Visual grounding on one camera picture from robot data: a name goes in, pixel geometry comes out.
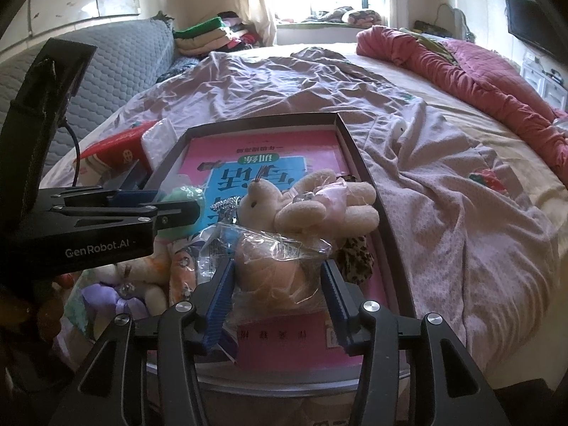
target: leopard print fabric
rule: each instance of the leopard print fabric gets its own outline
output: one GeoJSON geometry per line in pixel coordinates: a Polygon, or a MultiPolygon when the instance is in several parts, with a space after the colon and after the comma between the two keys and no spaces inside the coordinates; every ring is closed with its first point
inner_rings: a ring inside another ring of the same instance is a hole
{"type": "Polygon", "coordinates": [[[336,262],[343,280],[360,285],[373,274],[375,259],[368,252],[367,239],[354,237],[337,252],[336,262]]]}

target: window sill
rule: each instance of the window sill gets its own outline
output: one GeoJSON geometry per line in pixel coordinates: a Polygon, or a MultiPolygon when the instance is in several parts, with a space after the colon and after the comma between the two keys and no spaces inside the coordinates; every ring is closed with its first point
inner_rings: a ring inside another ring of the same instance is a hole
{"type": "Polygon", "coordinates": [[[358,25],[350,25],[350,24],[340,24],[338,22],[294,22],[292,24],[278,24],[278,29],[294,29],[294,30],[303,30],[303,29],[323,29],[326,27],[334,27],[334,28],[346,28],[346,29],[359,29],[364,30],[366,27],[359,27],[358,25]]]}

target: green plush toy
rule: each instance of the green plush toy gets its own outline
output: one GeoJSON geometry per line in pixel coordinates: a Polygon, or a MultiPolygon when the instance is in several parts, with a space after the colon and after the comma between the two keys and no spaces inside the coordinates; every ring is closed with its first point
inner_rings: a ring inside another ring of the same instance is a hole
{"type": "Polygon", "coordinates": [[[180,202],[186,200],[188,202],[197,202],[200,205],[200,217],[191,225],[172,227],[170,229],[162,229],[158,231],[157,237],[161,240],[174,241],[189,237],[195,233],[195,226],[200,222],[205,212],[205,193],[200,187],[182,186],[174,189],[170,194],[166,195],[162,202],[180,202]]]}

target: screw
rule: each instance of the screw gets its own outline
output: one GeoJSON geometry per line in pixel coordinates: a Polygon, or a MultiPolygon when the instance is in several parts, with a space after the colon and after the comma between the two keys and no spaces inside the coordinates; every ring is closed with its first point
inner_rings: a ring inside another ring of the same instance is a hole
{"type": "Polygon", "coordinates": [[[377,312],[381,308],[381,305],[376,301],[365,301],[363,303],[363,309],[367,312],[377,312]]]}
{"type": "Polygon", "coordinates": [[[118,314],[114,318],[114,323],[120,326],[126,325],[129,321],[130,321],[130,316],[128,314],[118,314]]]}
{"type": "Polygon", "coordinates": [[[428,321],[432,324],[432,325],[439,325],[441,324],[444,319],[442,318],[442,316],[440,314],[436,314],[436,313],[431,313],[428,314],[428,317],[426,317],[428,319],[428,321]]]}
{"type": "Polygon", "coordinates": [[[181,301],[180,303],[177,303],[175,305],[175,310],[178,312],[187,312],[187,311],[191,311],[191,308],[193,306],[191,305],[191,303],[189,301],[181,301]]]}

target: blue gripper pad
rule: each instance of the blue gripper pad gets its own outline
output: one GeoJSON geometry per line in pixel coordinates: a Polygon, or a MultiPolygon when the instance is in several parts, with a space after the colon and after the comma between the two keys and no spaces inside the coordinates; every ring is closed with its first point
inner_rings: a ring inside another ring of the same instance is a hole
{"type": "Polygon", "coordinates": [[[136,208],[143,203],[152,204],[158,191],[118,191],[109,199],[109,207],[136,208]]]}
{"type": "Polygon", "coordinates": [[[359,306],[365,300],[362,291],[353,283],[345,283],[334,260],[323,262],[320,278],[337,342],[348,355],[362,354],[370,341],[359,317],[359,306]]]}
{"type": "Polygon", "coordinates": [[[235,263],[223,260],[213,278],[195,289],[191,302],[197,306],[194,331],[201,336],[200,352],[205,355],[217,344],[226,315],[231,310],[235,288],[235,263]]]}

